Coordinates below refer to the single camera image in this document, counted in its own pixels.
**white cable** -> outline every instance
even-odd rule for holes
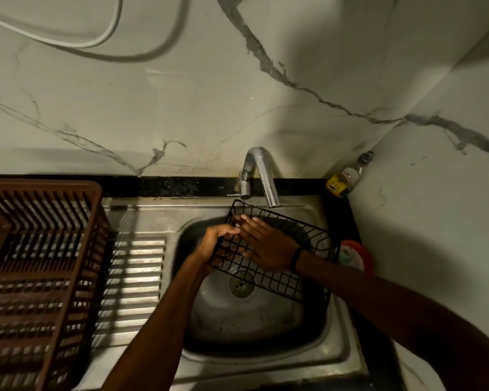
[[[61,46],[64,48],[91,48],[93,46],[97,46],[99,44],[104,43],[106,40],[108,40],[111,35],[116,31],[116,27],[118,26],[120,17],[121,17],[121,6],[123,4],[123,0],[116,0],[116,5],[114,6],[114,12],[112,14],[112,19],[111,22],[109,23],[109,26],[105,32],[99,36],[96,39],[92,39],[87,42],[83,43],[70,43],[70,42],[65,42],[65,41],[58,41],[55,39],[46,39],[44,37],[40,37],[39,35],[33,34],[26,32],[25,30],[19,29],[13,25],[10,25],[2,20],[0,20],[0,26],[5,27],[9,30],[13,30],[14,32],[17,32],[19,34],[22,34],[26,37],[29,37],[30,39],[35,39],[37,41],[43,42],[45,44],[50,44],[50,45],[57,45]]]

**sink drain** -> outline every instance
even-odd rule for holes
[[[230,277],[230,292],[238,298],[246,298],[253,292],[255,285],[253,284],[253,276],[246,270],[237,271]]]

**faucet spout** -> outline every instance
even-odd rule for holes
[[[252,147],[248,150],[244,158],[243,169],[239,173],[239,187],[241,190],[241,199],[249,199],[251,195],[250,178],[253,174],[254,166],[257,166],[259,177],[263,184],[264,195],[267,198],[268,208],[273,209],[280,207],[279,196],[275,188],[274,179],[270,169],[267,167],[264,151],[261,147]]]

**wristband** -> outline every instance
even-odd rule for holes
[[[293,253],[293,256],[291,257],[290,270],[294,273],[297,273],[297,271],[295,270],[295,264],[299,260],[299,256],[301,254],[301,251],[302,251],[302,247],[299,247],[298,249],[295,250],[295,252]]]

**brown plastic dish rack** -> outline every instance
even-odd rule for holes
[[[101,200],[94,182],[0,179],[0,391],[75,385],[110,231]]]

